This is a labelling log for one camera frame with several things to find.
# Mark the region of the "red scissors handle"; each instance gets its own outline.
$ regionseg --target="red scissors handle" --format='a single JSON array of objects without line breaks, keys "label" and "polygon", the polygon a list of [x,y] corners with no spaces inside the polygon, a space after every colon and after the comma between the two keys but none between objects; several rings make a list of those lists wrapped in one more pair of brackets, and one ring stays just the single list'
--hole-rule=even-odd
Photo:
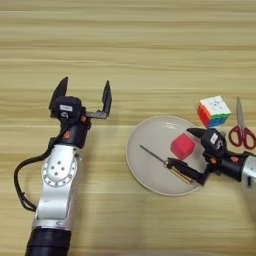
[{"label": "red scissors handle", "polygon": [[[237,142],[233,140],[233,137],[236,136],[237,138]],[[231,144],[235,147],[241,147],[243,145],[243,134],[242,134],[242,130],[241,128],[237,125],[235,126],[233,129],[231,129],[231,131],[228,134],[229,137],[229,141],[231,142]]]},{"label": "red scissors handle", "polygon": [[[248,137],[251,137],[252,141],[253,141],[253,145],[250,146],[248,145]],[[249,150],[252,150],[256,147],[256,137],[255,135],[252,133],[252,131],[248,128],[244,128],[244,138],[243,138],[243,141],[244,141],[244,147],[246,149],[249,149]]]}]

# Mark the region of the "rubik's cube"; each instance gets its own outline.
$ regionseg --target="rubik's cube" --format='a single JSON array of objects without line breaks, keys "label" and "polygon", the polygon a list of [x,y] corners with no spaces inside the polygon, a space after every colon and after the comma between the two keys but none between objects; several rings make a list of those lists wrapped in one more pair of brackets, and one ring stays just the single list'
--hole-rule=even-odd
[{"label": "rubik's cube", "polygon": [[221,96],[200,100],[197,112],[206,128],[224,124],[231,114]]}]

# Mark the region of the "colorful cube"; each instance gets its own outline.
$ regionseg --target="colorful cube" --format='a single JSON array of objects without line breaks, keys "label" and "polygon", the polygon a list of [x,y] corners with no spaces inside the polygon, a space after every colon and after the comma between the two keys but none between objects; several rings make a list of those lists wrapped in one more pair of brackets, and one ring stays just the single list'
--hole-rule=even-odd
[{"label": "colorful cube", "polygon": [[206,128],[224,124],[231,111],[221,96],[200,100],[197,113]]},{"label": "colorful cube", "polygon": [[193,152],[195,145],[195,142],[189,136],[182,133],[172,142],[171,151],[180,160],[184,160]]}]

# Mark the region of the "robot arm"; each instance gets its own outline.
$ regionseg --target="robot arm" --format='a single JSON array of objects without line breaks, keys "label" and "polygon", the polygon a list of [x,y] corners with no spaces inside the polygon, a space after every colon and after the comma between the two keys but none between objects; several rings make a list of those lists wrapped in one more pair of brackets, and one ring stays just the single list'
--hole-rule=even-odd
[{"label": "robot arm", "polygon": [[[26,256],[67,255],[87,132],[92,118],[106,119],[110,113],[112,95],[108,81],[102,97],[103,109],[97,112],[88,112],[79,98],[67,97],[67,83],[67,78],[60,82],[49,106],[51,117],[60,121],[59,135],[51,138],[45,153],[23,161],[14,172],[14,184],[22,206],[35,212]],[[36,206],[22,192],[18,173],[24,166],[43,160],[43,190]]]},{"label": "robot arm", "polygon": [[256,192],[255,155],[249,152],[236,154],[228,151],[225,136],[214,128],[189,128],[187,131],[200,139],[204,148],[203,156],[207,162],[206,170],[204,173],[199,173],[185,162],[174,158],[168,159],[169,169],[175,167],[201,185],[205,184],[211,173],[224,174]]}]

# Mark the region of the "plate rim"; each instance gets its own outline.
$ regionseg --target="plate rim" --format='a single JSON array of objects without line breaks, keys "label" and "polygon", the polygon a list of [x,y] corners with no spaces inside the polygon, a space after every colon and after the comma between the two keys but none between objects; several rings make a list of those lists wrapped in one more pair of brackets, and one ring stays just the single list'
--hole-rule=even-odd
[{"label": "plate rim", "polygon": [[163,195],[163,196],[168,196],[168,197],[179,197],[179,196],[186,196],[186,195],[190,195],[194,192],[196,192],[197,190],[201,189],[201,186],[198,185],[197,187],[195,187],[193,190],[189,191],[189,192],[184,192],[184,193],[181,193],[181,194],[167,194],[167,193],[163,193],[163,192],[159,192],[159,191],[156,191],[152,188],[150,188],[149,186],[147,186],[146,184],[144,184],[142,181],[140,181],[134,174],[134,171],[133,171],[133,168],[131,168],[130,164],[129,164],[129,161],[128,161],[128,146],[129,146],[129,142],[130,142],[130,138],[132,137],[132,135],[134,134],[134,132],[136,131],[136,129],[140,126],[142,126],[144,123],[152,120],[152,119],[157,119],[157,118],[175,118],[175,119],[179,119],[179,120],[182,120],[182,121],[185,121],[186,123],[190,124],[191,127],[196,127],[196,125],[194,125],[193,123],[187,121],[186,119],[183,119],[183,118],[180,118],[180,117],[177,117],[177,116],[169,116],[169,115],[158,115],[158,116],[153,116],[153,117],[150,117],[150,118],[147,118],[145,120],[142,120],[140,121],[136,126],[135,128],[130,132],[129,134],[129,139],[128,139],[128,143],[126,144],[126,163],[129,167],[129,170],[130,172],[132,173],[133,177],[137,180],[137,182],[139,184],[141,184],[142,186],[144,186],[145,188],[147,188],[149,191],[152,191],[158,195]]}]

